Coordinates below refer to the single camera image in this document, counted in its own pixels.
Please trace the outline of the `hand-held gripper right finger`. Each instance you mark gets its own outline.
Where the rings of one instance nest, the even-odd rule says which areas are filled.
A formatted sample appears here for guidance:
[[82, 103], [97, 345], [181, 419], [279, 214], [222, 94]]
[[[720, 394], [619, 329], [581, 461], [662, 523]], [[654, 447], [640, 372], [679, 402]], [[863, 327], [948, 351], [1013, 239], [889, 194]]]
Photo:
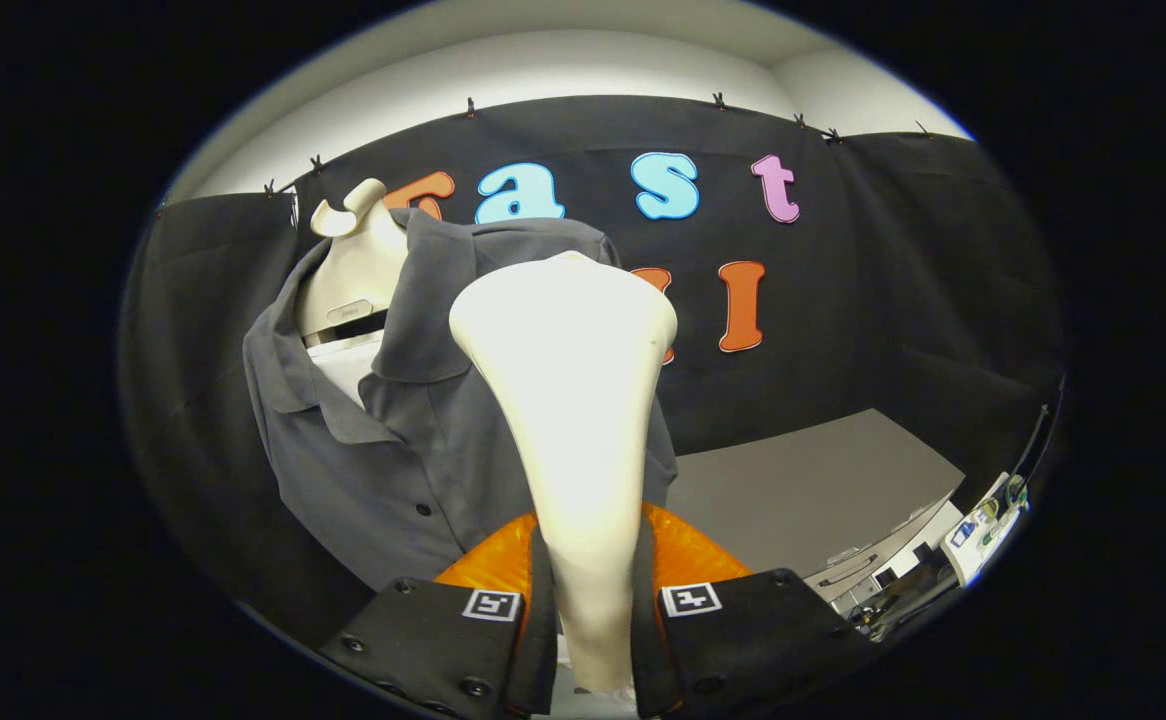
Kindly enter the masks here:
[[642, 719], [780, 719], [876, 650], [792, 569], [749, 569], [644, 503], [630, 621]]

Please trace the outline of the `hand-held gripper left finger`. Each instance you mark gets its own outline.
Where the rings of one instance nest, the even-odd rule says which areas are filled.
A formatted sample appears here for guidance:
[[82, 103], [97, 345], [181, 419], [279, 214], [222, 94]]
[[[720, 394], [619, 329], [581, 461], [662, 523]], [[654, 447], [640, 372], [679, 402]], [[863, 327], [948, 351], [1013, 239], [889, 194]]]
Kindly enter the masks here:
[[415, 714], [546, 714], [557, 610], [538, 516], [510, 520], [435, 578], [391, 580], [324, 642], [321, 656]]

